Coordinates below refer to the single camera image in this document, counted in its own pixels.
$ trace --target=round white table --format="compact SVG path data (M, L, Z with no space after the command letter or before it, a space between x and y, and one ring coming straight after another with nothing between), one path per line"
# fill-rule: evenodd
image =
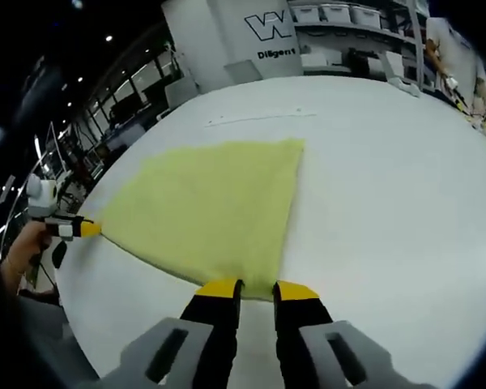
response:
M444 103L366 79L268 79L189 101L105 174L80 214L100 218L141 162L175 147L305 139L282 280L320 294L416 383L450 387L486 343L486 139ZM103 237L57 271L75 336L100 376L198 287ZM243 301L229 387L282 387L273 305Z

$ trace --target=yellow towel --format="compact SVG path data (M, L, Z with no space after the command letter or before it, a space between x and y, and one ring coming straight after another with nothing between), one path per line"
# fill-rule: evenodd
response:
M105 208L103 234L186 280L241 278L271 298L304 141L229 142L146 161Z

